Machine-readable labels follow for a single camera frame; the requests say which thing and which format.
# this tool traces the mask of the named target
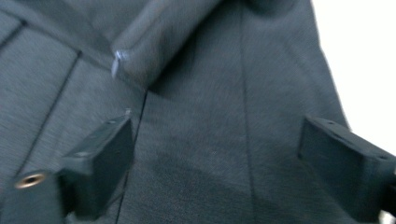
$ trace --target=gray textile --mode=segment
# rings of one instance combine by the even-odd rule
[[[144,87],[153,83],[134,126],[125,193],[98,223],[355,223],[297,160],[304,115],[347,125],[308,0],[136,1],[131,14],[112,19],[120,6],[106,11],[110,1],[66,2],[113,50],[138,52],[125,71],[143,78]],[[134,4],[124,6],[123,13]],[[0,50],[1,58],[7,51]],[[142,105],[142,91],[111,79],[107,63],[85,55],[60,94],[48,93],[56,97],[48,117],[29,115],[43,128],[34,146],[22,142],[33,149],[24,172],[56,170],[63,153],[125,107],[134,109],[134,125],[139,121],[141,108],[134,106]],[[15,82],[1,87],[23,89]],[[17,98],[5,102],[29,101]],[[19,137],[9,131],[16,124],[2,121],[8,141]],[[14,162],[25,159],[3,145]],[[2,164],[1,172],[11,167]]]
[[[8,16],[7,14],[0,12],[0,44],[6,40],[19,26],[20,22]]]
[[[0,192],[22,166],[75,58],[30,29],[0,52]]]

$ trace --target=stitching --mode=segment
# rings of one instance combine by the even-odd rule
[[[44,133],[44,129],[50,119],[50,115],[52,114],[52,112],[54,111],[56,105],[58,104],[58,99],[62,96],[62,94],[64,93],[64,89],[68,83],[68,80],[70,79],[70,77],[73,74],[74,69],[76,68],[76,65],[78,63],[78,60],[81,58],[81,51],[77,52],[77,57],[75,58],[75,60],[73,61],[72,65],[70,66],[69,70],[67,71],[67,75],[66,75],[66,79],[64,80],[64,83],[62,84],[61,88],[58,91],[58,94],[52,104],[52,106],[49,108],[49,112],[47,113],[46,117],[44,118],[44,122],[41,124],[40,129],[38,130],[38,134],[35,137],[35,140],[33,141],[26,157],[23,160],[22,165],[20,166],[20,168],[18,169],[18,171],[16,172],[15,176],[19,175],[21,173],[21,171],[23,170],[23,168],[25,167],[26,163],[28,162],[28,160],[30,159],[30,157],[32,156],[32,153],[35,149],[35,145],[38,142],[38,139],[41,138],[41,135]]]
[[[245,75],[245,65],[244,65],[244,51],[243,51],[243,24],[242,20],[244,19],[244,10],[243,10],[243,2],[239,1],[239,11],[240,11],[240,18],[239,18],[239,50],[240,50],[240,63],[241,63],[241,75],[243,79],[243,106],[244,106],[244,116],[245,116],[245,133],[246,133],[246,154],[247,154],[247,168],[248,168],[248,179],[250,185],[250,198],[251,198],[251,206],[253,211],[253,221],[257,223],[257,209],[256,209],[256,190],[254,189],[254,178],[253,178],[253,171],[252,171],[252,155],[250,151],[250,143],[249,143],[249,126],[248,126],[248,84],[247,84],[247,77]]]
[[[146,108],[146,100],[147,100],[147,98],[148,98],[148,92],[146,91],[144,99],[143,99],[142,108],[141,108],[141,111],[140,111],[139,123],[137,124],[137,128],[136,128],[136,136],[134,137],[134,149],[135,149],[137,137],[139,135],[140,124],[142,123],[143,113],[144,113],[145,108]],[[117,211],[116,220],[114,222],[115,224],[117,224],[119,222],[120,212],[121,212],[121,208],[122,208],[122,203],[123,203],[123,199],[124,199],[124,196],[125,196],[126,188],[128,186],[128,179],[129,179],[128,177],[129,177],[129,175],[131,173],[132,168],[133,168],[133,165],[131,165],[129,170],[126,172],[126,176],[125,176],[125,179],[124,179],[124,182],[123,182],[123,185],[122,185],[122,193],[121,193],[122,195],[120,196],[120,204],[119,204],[119,209]]]

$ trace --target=seat upholstery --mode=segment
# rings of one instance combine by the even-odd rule
[[[97,22],[91,10],[67,2],[86,13],[81,18]],[[18,170],[59,169],[59,159],[84,135],[131,107],[134,164],[123,196],[97,223],[355,223],[297,159],[305,115],[347,125],[310,2],[219,2],[181,37],[172,29],[183,22],[178,18],[195,16],[193,9],[183,10],[189,4],[156,18],[170,30],[152,27],[150,38],[138,39],[148,46],[139,49],[145,55],[138,58],[141,65],[164,66],[150,70],[158,74],[143,110],[141,89],[112,79],[108,64],[95,60],[94,51],[47,34],[42,26],[29,28],[29,18],[16,19],[21,13],[11,19],[28,25],[0,45],[1,181]],[[150,13],[142,10],[142,16]],[[129,38],[134,26],[142,27],[134,23],[139,16],[130,16],[121,45],[112,39],[119,29],[105,32],[113,48],[135,50],[128,41],[134,40]],[[8,26],[13,27],[8,34],[18,27]],[[24,34],[35,36],[36,46],[24,46],[29,45],[20,40]],[[32,48],[35,54],[16,54],[12,48]],[[26,60],[15,61],[20,57]],[[10,67],[5,59],[17,63]],[[157,59],[158,64],[143,64]],[[137,69],[126,70],[133,76]],[[11,115],[17,119],[8,120]]]

